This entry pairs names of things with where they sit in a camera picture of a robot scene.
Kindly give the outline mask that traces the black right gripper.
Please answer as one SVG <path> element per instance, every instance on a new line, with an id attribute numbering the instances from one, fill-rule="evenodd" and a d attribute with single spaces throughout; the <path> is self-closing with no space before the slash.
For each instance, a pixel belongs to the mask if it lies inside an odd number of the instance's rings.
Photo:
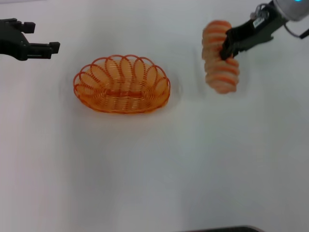
<path id="1" fill-rule="evenodd" d="M 219 53 L 222 60 L 235 57 L 273 39 L 272 34 L 288 22 L 275 6 L 257 6 L 246 23 L 229 29 Z"/>

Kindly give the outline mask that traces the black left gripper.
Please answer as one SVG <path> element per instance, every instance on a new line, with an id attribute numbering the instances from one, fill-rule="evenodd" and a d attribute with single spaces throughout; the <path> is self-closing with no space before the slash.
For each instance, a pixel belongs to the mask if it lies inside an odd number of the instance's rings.
<path id="1" fill-rule="evenodd" d="M 31 43 L 24 36 L 34 33 L 36 24 L 12 18 L 0 20 L 0 54 L 14 57 L 19 61 L 31 59 L 50 59 L 58 54 L 60 43 Z"/>

